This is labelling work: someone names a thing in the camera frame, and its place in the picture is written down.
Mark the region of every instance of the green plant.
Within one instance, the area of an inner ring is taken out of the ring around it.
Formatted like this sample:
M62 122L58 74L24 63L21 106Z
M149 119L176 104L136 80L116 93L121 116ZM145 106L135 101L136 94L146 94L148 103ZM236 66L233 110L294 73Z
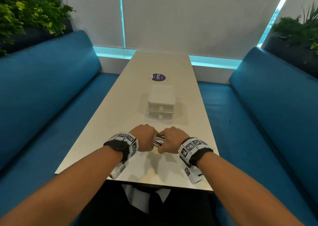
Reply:
M272 27L278 37L284 39L290 45L303 45L318 55L318 4L315 2L303 9L303 15L293 19L291 17L280 18L279 23Z
M12 35L25 34L23 26L63 34L64 20L72 11L61 0L0 0L0 44L13 43Z

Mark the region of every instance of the hand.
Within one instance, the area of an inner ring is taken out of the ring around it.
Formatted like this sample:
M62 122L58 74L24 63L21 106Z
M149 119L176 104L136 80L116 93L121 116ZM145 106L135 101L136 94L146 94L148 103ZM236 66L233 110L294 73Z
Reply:
M138 151L150 152L153 149L153 143L158 132L155 128L146 125L139 125L129 132L138 139Z
M175 127L166 128L160 132L159 135L164 136L165 140L163 145L158 148L158 152L169 152L174 154L178 154L181 143L190 137L183 130Z

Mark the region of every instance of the blue bench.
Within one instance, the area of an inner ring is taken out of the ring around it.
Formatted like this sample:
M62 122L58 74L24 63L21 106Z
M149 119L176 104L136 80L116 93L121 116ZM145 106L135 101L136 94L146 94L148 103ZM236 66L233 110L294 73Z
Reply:
M318 225L318 81L255 47L230 83L198 83L220 156ZM220 202L217 219L235 225Z
M118 77L100 70L83 31L0 59L0 217L54 177ZM253 48L231 86L198 84L220 155L318 225L317 80Z

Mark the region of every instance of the white table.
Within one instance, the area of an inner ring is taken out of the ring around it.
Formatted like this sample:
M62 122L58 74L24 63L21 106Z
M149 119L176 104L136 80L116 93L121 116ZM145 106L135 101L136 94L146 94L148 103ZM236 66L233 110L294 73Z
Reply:
M165 75L166 79L153 81L150 77L155 73ZM175 114L171 122L146 117L153 84L175 87ZM218 154L189 57L137 51L55 173L102 147L117 132L129 132L139 124L149 124L159 132L175 126L204 140ZM151 152L138 152L117 180L212 190L206 180L191 184L180 162L179 155L159 154L157 148Z

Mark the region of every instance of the black planter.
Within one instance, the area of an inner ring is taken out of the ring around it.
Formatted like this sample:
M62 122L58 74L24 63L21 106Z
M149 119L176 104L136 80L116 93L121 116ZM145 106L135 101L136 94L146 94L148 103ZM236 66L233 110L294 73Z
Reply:
M264 50L318 79L318 56L310 45L289 45L283 39L270 37Z
M64 24L66 26L66 30L64 31L64 34L73 32L73 27L69 19L66 19ZM48 31L45 31L39 28L25 27L24 30L26 32L26 35L21 35L21 34L14 35L12 37L12 39L15 41L14 44L1 45L1 49L6 51L8 54L11 54L16 51L25 49L27 47L34 46L44 41L56 38L55 35L51 35Z

